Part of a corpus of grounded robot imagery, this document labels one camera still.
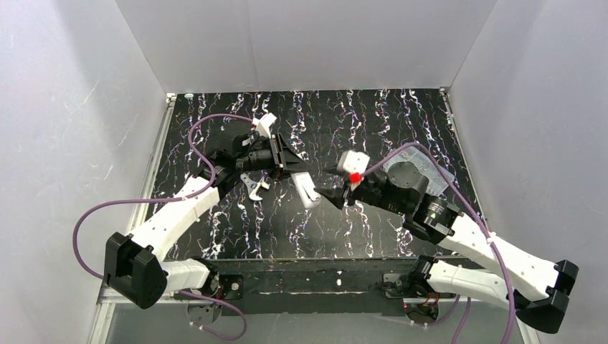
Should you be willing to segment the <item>white remote control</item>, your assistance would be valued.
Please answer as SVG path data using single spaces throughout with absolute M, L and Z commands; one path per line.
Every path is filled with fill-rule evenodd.
M 305 209 L 313 209 L 320 204 L 322 196 L 315 190 L 308 172 L 291 173 L 290 177 Z

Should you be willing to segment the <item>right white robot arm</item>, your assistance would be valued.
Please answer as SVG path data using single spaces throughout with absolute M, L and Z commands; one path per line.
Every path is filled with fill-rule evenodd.
M 478 223 L 456 205 L 427 193 L 428 178 L 409 162 L 387 172 L 346 177 L 340 188 L 316 191 L 342 209 L 357 201 L 404 216 L 414 237 L 456 252 L 478 269 L 422 256 L 411 272 L 384 283 L 386 294 L 458 294 L 507 310 L 542 333 L 556 334 L 569 306 L 579 268 L 563 259 L 551 262 L 529 254 L 496 235 L 486 236 Z

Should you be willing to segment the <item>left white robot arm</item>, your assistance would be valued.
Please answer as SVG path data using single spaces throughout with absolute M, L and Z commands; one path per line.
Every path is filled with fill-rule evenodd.
M 141 309 L 155 305 L 161 296 L 181 290 L 198 290 L 205 297 L 219 294 L 221 285 L 215 266 L 203 258 L 167 262 L 176 241 L 216 206 L 234 187 L 245 184 L 250 171 L 267 171 L 272 178 L 291 178 L 307 209 L 320 202 L 320 194 L 307 163 L 293 152 L 279 134 L 238 135 L 231 148 L 217 148 L 201 168 L 187 178 L 178 200 L 163 206 L 127 235 L 114 233 L 105 246 L 103 282 Z

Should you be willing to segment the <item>clear plastic screw box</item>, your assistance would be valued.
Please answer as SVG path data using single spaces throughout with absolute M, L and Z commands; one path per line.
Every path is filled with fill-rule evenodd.
M 400 152 L 398 155 L 393 156 L 382 166 L 382 171 L 387 172 L 392 165 L 395 163 L 410 162 L 416 166 L 419 172 L 429 179 L 427 185 L 427 193 L 433 196 L 442 195 L 448 188 L 446 180 L 439 172 L 438 168 L 431 162 L 431 160 L 418 148 L 408 147 Z

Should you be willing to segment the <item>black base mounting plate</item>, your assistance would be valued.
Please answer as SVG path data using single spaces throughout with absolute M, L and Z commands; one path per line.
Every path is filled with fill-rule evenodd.
M 414 258 L 214 259 L 221 299 L 246 315 L 404 314 L 383 284 L 411 272 Z

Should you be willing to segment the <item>red handled adjustable wrench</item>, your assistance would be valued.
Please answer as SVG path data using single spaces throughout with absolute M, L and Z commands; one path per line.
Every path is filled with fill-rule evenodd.
M 269 183 L 264 179 L 254 181 L 246 173 L 240 174 L 240 180 L 247 188 L 249 200 L 254 202 L 262 200 L 262 197 L 259 195 L 260 191 L 268 191 L 270 189 Z

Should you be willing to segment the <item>aluminium frame rail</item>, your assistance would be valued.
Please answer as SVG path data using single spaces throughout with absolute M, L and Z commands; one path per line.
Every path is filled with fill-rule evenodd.
M 166 141 L 176 100 L 176 93 L 166 94 L 167 106 L 161 119 L 160 128 L 156 135 L 150 158 L 148 159 L 148 166 L 146 168 L 146 173 L 141 185 L 140 193 L 138 195 L 139 198 L 148 199 L 152 196 L 157 170 L 161 161 L 163 145 Z M 131 218 L 128 222 L 127 231 L 130 231 L 131 229 L 134 229 L 136 225 L 143 223 L 147 214 L 147 209 L 148 206 L 145 204 L 135 205 Z M 117 302 L 112 300 L 107 301 L 107 292 L 110 293 L 110 298 L 112 298 L 113 290 L 108 288 L 108 286 L 102 282 L 96 302 L 92 330 L 87 340 L 88 343 L 106 343 L 108 339 L 108 333 Z

